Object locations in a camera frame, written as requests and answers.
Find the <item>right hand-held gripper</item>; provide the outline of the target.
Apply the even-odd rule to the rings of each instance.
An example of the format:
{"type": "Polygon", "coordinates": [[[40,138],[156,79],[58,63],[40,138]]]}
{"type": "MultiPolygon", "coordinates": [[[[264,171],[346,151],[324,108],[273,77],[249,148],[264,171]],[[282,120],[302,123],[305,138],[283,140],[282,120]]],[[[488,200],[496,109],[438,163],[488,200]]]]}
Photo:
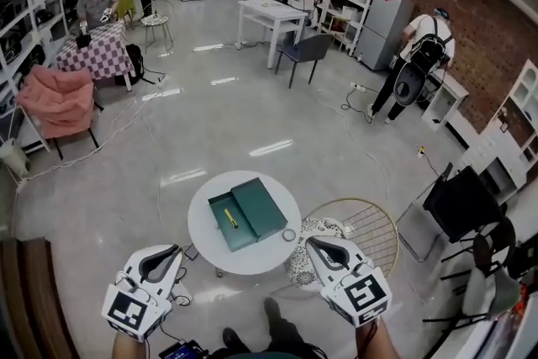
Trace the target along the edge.
{"type": "Polygon", "coordinates": [[[392,292],[381,268],[359,264],[366,258],[354,242],[334,236],[311,236],[305,247],[325,286],[321,297],[347,322],[359,328],[389,310],[392,292]],[[343,270],[349,271],[335,280],[343,270]]]}

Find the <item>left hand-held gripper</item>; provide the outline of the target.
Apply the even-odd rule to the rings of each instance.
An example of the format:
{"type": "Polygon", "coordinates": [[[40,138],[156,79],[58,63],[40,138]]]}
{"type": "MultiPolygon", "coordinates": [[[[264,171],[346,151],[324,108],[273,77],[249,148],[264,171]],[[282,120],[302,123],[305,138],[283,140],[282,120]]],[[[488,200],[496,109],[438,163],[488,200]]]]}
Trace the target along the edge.
{"type": "Polygon", "coordinates": [[[153,245],[133,253],[124,272],[108,285],[101,312],[108,324],[135,341],[146,342],[171,312],[168,296],[182,259],[182,248],[175,244],[153,245]]]}

